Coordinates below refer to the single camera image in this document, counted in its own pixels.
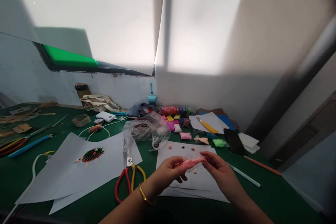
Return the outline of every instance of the hand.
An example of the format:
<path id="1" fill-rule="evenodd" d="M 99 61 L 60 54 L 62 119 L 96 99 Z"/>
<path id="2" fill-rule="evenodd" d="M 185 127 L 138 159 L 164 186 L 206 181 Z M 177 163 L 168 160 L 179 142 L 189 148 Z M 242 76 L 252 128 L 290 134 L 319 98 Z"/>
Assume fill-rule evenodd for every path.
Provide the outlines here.
<path id="1" fill-rule="evenodd" d="M 212 175 L 219 189 L 231 203 L 240 205 L 249 199 L 228 163 L 212 152 L 200 154 L 208 161 L 203 163 L 204 168 Z"/>
<path id="2" fill-rule="evenodd" d="M 161 194 L 174 180 L 179 183 L 182 183 L 182 180 L 187 181 L 185 175 L 187 168 L 174 168 L 176 164 L 182 162 L 183 157 L 180 156 L 173 156 L 164 160 L 158 169 L 141 185 L 145 195 L 148 194 L 148 197 L 153 197 Z"/>

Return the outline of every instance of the gold bracelet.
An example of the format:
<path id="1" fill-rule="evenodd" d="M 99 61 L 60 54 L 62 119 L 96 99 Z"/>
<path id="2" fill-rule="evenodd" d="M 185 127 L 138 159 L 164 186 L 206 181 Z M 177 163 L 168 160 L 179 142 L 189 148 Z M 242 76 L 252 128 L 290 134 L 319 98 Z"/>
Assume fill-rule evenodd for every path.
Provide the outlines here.
<path id="1" fill-rule="evenodd" d="M 155 205 L 155 201 L 154 201 L 154 203 L 149 202 L 149 200 L 147 199 L 147 197 L 145 196 L 145 194 L 144 194 L 144 192 L 143 192 L 143 190 L 142 190 L 142 188 L 141 188 L 141 184 L 142 184 L 142 183 L 139 184 L 139 191 L 140 191 L 141 196 L 143 197 L 143 199 L 144 199 L 145 201 L 148 202 L 149 205 Z"/>

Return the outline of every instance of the green tablecloth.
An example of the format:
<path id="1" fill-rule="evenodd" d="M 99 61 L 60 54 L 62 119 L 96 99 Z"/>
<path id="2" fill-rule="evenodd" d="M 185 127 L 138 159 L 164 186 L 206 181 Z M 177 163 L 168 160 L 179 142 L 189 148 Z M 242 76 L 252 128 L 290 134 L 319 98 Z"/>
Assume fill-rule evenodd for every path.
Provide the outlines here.
<path id="1" fill-rule="evenodd" d="M 9 110 L 13 110 L 23 106 L 37 106 L 31 104 L 20 104 L 1 111 L 1 115 L 7 115 Z M 41 128 L 46 125 L 53 125 L 66 114 L 69 114 L 61 123 L 54 128 L 49 128 L 44 132 L 32 137 L 29 142 L 38 138 L 59 131 L 59 133 L 51 139 L 35 146 L 33 149 L 18 156 L 14 159 L 9 159 L 6 156 L 0 157 L 0 209 L 10 211 L 14 206 L 14 202 L 25 190 L 31 181 L 32 163 L 38 154 L 46 151 L 55 151 L 61 145 L 65 137 L 73 132 L 79 134 L 83 129 L 76 128 L 71 120 L 75 116 L 88 114 L 92 122 L 87 126 L 93 125 L 95 118 L 94 112 L 86 112 L 85 110 L 72 109 L 66 107 L 54 106 L 45 108 L 42 113 L 56 113 L 56 115 L 41 115 L 35 119 L 28 121 L 32 127 Z M 126 121 L 108 126 L 111 136 L 122 131 Z M 14 127 L 21 123 L 4 124 L 1 127 Z M 13 134 L 7 137 L 17 138 L 18 134 Z M 106 131 L 95 133 L 90 141 L 101 141 L 107 137 Z M 180 142 L 180 137 L 177 133 L 172 132 L 170 141 Z M 149 152 L 151 147 L 150 141 L 142 141 L 138 143 L 138 148 L 141 153 L 143 162 L 141 167 L 144 169 L 147 177 L 155 171 L 157 152 Z M 258 181 L 262 188 L 257 188 L 255 185 L 237 174 L 237 177 L 248 193 L 248 195 L 258 204 L 258 206 L 271 218 L 274 223 L 322 223 L 323 219 L 316 213 L 295 190 L 280 176 L 273 174 L 262 167 L 244 159 L 242 156 L 230 153 L 228 148 L 217 148 L 216 152 L 224 160 L 237 167 L 245 174 L 249 175 Z M 248 154 L 249 157 L 270 166 L 269 162 L 258 153 Z M 40 157 L 36 164 L 37 173 L 44 167 L 46 157 Z M 140 173 L 136 173 L 135 184 L 138 185 L 142 181 Z M 53 201 L 30 204 L 20 216 L 29 215 L 30 217 L 38 217 L 39 219 L 49 219 L 50 221 L 65 221 L 70 223 L 97 223 L 113 208 L 117 206 L 114 199 L 114 186 L 118 178 L 101 186 L 97 190 L 85 195 L 81 199 L 75 201 L 71 205 L 62 210 L 50 215 L 49 211 Z M 119 186 L 119 197 L 121 199 L 127 196 L 126 181 L 123 178 Z M 219 202 L 210 199 L 197 198 L 182 198 L 182 197 L 158 197 L 155 206 L 149 208 L 146 218 L 158 219 L 159 222 L 174 221 L 176 223 L 233 223 L 240 222 L 239 216 L 231 204 Z"/>

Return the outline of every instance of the pink clay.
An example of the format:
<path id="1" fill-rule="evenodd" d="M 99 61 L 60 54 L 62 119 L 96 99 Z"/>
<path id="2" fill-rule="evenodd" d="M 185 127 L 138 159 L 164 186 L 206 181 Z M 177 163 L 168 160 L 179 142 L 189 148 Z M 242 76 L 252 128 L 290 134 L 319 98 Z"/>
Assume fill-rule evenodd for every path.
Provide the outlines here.
<path id="1" fill-rule="evenodd" d="M 176 167 L 185 167 L 187 169 L 190 169 L 190 168 L 193 168 L 198 163 L 203 163 L 203 162 L 207 162 L 207 160 L 204 159 L 204 158 L 201 158 L 201 157 L 196 158 L 196 159 L 187 159 L 183 163 L 180 163 L 180 164 L 176 165 L 175 168 Z"/>

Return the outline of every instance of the canvas bag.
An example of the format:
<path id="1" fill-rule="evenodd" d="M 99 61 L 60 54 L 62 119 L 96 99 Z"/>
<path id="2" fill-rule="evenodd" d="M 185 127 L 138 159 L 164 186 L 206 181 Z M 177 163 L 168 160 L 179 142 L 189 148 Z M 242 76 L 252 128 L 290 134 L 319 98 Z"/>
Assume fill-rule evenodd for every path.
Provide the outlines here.
<path id="1" fill-rule="evenodd" d="M 120 106 L 115 104 L 108 96 L 102 94 L 85 95 L 80 100 L 85 103 L 90 103 L 92 106 L 94 106 L 93 108 L 89 108 L 89 110 L 93 110 L 99 113 L 106 110 L 120 112 Z"/>

